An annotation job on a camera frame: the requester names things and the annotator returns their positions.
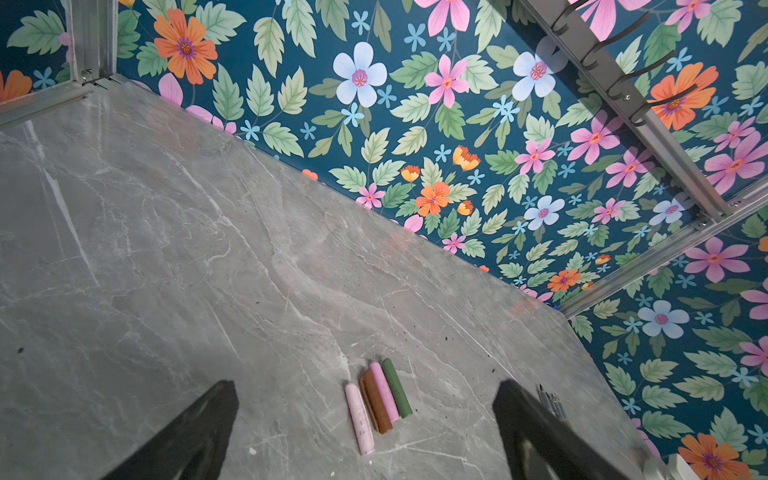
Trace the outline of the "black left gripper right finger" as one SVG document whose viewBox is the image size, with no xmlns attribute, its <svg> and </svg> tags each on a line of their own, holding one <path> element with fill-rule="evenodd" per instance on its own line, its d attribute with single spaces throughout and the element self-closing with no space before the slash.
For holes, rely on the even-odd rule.
<svg viewBox="0 0 768 480">
<path fill-rule="evenodd" d="M 513 479 L 625 479 L 627 476 L 513 379 L 492 403 Z"/>
</svg>

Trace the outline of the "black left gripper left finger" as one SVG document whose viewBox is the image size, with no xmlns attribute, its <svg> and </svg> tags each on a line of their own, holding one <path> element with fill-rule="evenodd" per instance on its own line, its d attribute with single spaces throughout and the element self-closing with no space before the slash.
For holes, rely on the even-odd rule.
<svg viewBox="0 0 768 480">
<path fill-rule="evenodd" d="M 217 479 L 238 409 L 235 383 L 215 383 L 105 478 Z"/>
</svg>

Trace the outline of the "green pen cap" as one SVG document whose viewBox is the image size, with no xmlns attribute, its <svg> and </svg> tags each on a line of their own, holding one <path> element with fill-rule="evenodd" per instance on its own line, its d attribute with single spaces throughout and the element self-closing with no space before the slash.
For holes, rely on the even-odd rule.
<svg viewBox="0 0 768 480">
<path fill-rule="evenodd" d="M 408 418 L 413 414 L 413 409 L 392 360 L 384 359 L 381 366 L 399 416 L 402 419 Z"/>
</svg>

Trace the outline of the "brown pen cap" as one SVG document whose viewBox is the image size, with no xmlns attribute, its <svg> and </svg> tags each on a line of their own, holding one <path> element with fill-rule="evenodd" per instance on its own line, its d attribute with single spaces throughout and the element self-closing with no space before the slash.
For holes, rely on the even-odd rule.
<svg viewBox="0 0 768 480">
<path fill-rule="evenodd" d="M 360 378 L 359 386 L 375 430 L 382 435 L 387 434 L 393 429 L 393 424 L 370 369 L 366 370 Z"/>
</svg>

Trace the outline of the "light pink pen cap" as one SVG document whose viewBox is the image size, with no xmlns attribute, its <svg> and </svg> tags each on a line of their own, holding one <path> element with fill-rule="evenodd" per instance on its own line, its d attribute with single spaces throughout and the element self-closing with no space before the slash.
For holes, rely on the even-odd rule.
<svg viewBox="0 0 768 480">
<path fill-rule="evenodd" d="M 373 427 L 368 417 L 360 388 L 348 382 L 344 386 L 345 397 L 353 423 L 353 429 L 360 454 L 365 456 L 374 451 Z"/>
</svg>

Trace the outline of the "beige pen body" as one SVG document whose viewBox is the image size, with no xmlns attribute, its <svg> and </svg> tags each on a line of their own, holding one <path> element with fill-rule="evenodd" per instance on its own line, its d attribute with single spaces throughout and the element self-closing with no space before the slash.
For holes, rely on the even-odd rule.
<svg viewBox="0 0 768 480">
<path fill-rule="evenodd" d="M 550 397 L 548 396 L 547 392 L 543 389 L 543 386 L 539 384 L 536 388 L 537 395 L 539 397 L 540 402 L 542 405 L 553 415 L 556 415 L 555 409 L 553 404 L 550 401 Z"/>
</svg>

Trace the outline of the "white rectangular box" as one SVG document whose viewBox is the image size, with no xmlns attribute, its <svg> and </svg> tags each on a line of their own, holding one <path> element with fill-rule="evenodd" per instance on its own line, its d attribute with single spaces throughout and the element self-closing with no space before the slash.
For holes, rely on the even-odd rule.
<svg viewBox="0 0 768 480">
<path fill-rule="evenodd" d="M 645 480 L 699 480 L 693 468 L 679 454 L 671 455 L 666 461 L 652 457 L 642 467 Z"/>
</svg>

